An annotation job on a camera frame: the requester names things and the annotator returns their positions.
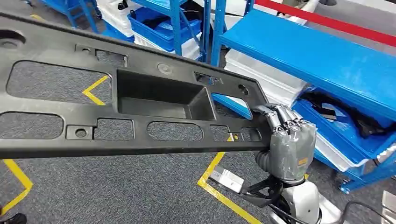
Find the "mounting hole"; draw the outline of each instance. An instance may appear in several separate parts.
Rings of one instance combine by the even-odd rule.
[[[0,30],[0,47],[16,49],[25,44],[26,38],[12,30]]]
[[[89,54],[89,53],[91,52],[91,49],[89,49],[89,48],[84,48],[84,49],[83,49],[83,52]]]
[[[77,130],[76,130],[76,136],[77,136],[77,137],[83,138],[83,137],[85,137],[86,135],[87,135],[87,132],[86,132],[85,129],[80,128],[80,129],[77,129]]]
[[[158,70],[159,70],[161,73],[163,73],[163,74],[165,74],[165,75],[171,75],[171,74],[172,74],[172,68],[171,68],[169,65],[167,65],[167,64],[159,63],[159,64],[157,65],[157,68],[158,68]]]
[[[238,88],[245,96],[249,95],[249,90],[244,85],[239,84]]]
[[[326,6],[335,6],[337,4],[337,0],[319,0],[319,2]]]

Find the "red barrier tape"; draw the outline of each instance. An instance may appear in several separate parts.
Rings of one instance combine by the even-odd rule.
[[[280,11],[285,14],[293,15],[301,19],[305,19],[322,26],[330,27],[336,30],[340,30],[349,34],[367,38],[373,41],[384,43],[393,47],[396,47],[396,36],[384,34],[375,30],[359,27],[350,23],[335,20],[326,16],[318,15],[303,11],[298,8],[294,8],[285,4],[277,3],[270,0],[255,0],[255,4],[261,5]]]

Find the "yellow line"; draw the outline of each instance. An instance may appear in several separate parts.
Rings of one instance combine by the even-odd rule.
[[[105,105],[105,103],[103,103],[103,101],[101,101],[100,99],[98,99],[96,96],[94,96],[92,93],[88,92],[88,91],[84,91],[83,92],[84,95],[86,95],[89,99],[91,99],[94,103],[96,103],[97,105]]]
[[[227,141],[233,141],[232,136],[227,139]],[[237,204],[235,204],[233,201],[222,195],[220,192],[218,192],[216,189],[214,189],[211,185],[206,183],[208,180],[210,174],[212,173],[214,167],[220,162],[220,160],[223,158],[225,152],[220,152],[217,153],[217,155],[214,157],[213,161],[211,164],[208,166],[202,177],[198,180],[198,185],[201,186],[204,190],[209,192],[209,194],[213,195],[217,200],[221,201],[224,205],[226,205],[228,208],[231,208],[235,213],[240,215],[242,218],[244,218],[248,223],[251,224],[262,224],[259,220],[257,220],[255,217],[250,215],[247,211],[243,210],[241,207],[239,207]]]
[[[13,208],[18,202],[25,198],[33,186],[33,183],[30,181],[30,179],[23,173],[21,168],[19,168],[13,160],[7,159],[3,161],[26,189],[1,209],[0,216],[4,215],[8,210]]]
[[[255,217],[250,215],[247,211],[243,210],[241,207],[239,207],[237,204],[235,204],[230,199],[226,198],[220,192],[216,191],[216,189],[214,189],[212,186],[210,186],[206,182],[201,182],[201,179],[200,179],[198,181],[198,185],[201,186],[203,189],[205,189],[207,192],[209,192],[209,194],[211,194],[215,198],[217,198],[219,201],[221,201],[223,204],[225,204],[228,208],[231,208],[231,210],[233,210],[235,213],[237,213],[242,218],[244,218],[248,223],[251,223],[251,224],[262,224]]]
[[[83,91],[83,94],[86,95],[89,99],[91,99],[97,105],[105,105],[105,103],[103,103],[100,99],[98,99],[96,96],[94,96],[90,91],[93,90],[99,84],[101,84],[103,81],[105,81],[107,78],[108,78],[108,76],[103,76],[101,79],[96,81],[94,84],[92,84],[88,88],[86,88]]]
[[[40,20],[40,21],[45,21],[45,19],[43,19],[41,16],[36,15],[36,14],[31,14],[30,17],[35,18],[35,19]]]
[[[90,87],[86,88],[84,91],[91,91],[93,90],[96,86],[98,86],[99,84],[101,84],[103,81],[105,81],[107,78],[109,78],[108,76],[103,76],[101,79],[99,79],[98,81],[96,81],[94,84],[92,84]]]

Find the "black plastic car part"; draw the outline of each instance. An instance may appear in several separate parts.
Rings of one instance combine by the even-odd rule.
[[[99,60],[100,52],[121,56],[121,63]],[[62,127],[44,137],[34,136],[46,127],[29,137],[0,134],[0,158],[247,151],[269,146],[266,122],[256,117],[247,120],[223,116],[216,111],[211,97],[219,93],[243,99],[248,105],[263,105],[267,99],[253,79],[173,54],[3,12],[0,55],[0,126],[11,132],[19,128],[8,128],[3,122],[15,124],[18,115],[10,113],[22,113],[33,119],[50,116],[54,118],[51,124]],[[18,87],[18,82],[10,77],[13,70],[21,69],[21,63],[108,76],[111,103],[82,104],[13,94],[9,85]],[[24,128],[30,129],[33,121],[24,123]],[[102,121],[115,124],[108,130],[122,132],[124,137],[101,138],[98,126]],[[120,128],[119,122],[126,124],[128,132]],[[182,126],[177,136],[186,135],[183,130],[188,128],[183,125],[193,125],[200,138],[153,137],[149,131],[158,125],[165,129],[167,125]],[[234,141],[215,140],[213,127],[217,126],[225,127]],[[256,130],[258,138],[241,134],[243,128]]]

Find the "round hole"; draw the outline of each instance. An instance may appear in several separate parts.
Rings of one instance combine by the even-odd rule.
[[[26,38],[15,31],[0,30],[0,47],[2,48],[15,49],[25,44],[25,42]]]
[[[245,96],[249,95],[249,90],[244,85],[239,84],[238,88]]]
[[[319,2],[326,6],[335,6],[337,4],[337,0],[319,0]]]
[[[76,136],[79,137],[79,138],[85,137],[86,134],[87,134],[87,133],[86,133],[86,130],[85,130],[85,129],[80,128],[80,129],[77,129],[77,130],[76,130]]]

